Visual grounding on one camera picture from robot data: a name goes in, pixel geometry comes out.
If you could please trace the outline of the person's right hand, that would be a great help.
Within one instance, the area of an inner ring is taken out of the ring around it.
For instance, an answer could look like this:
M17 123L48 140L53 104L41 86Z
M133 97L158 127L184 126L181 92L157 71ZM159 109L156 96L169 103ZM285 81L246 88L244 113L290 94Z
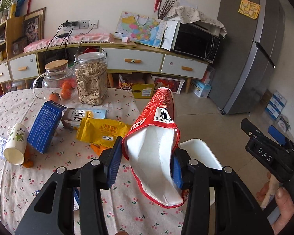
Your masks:
M275 194L275 200L280 210L280 217L272 225L274 234L279 234L294 214L294 203L284 187L280 187Z

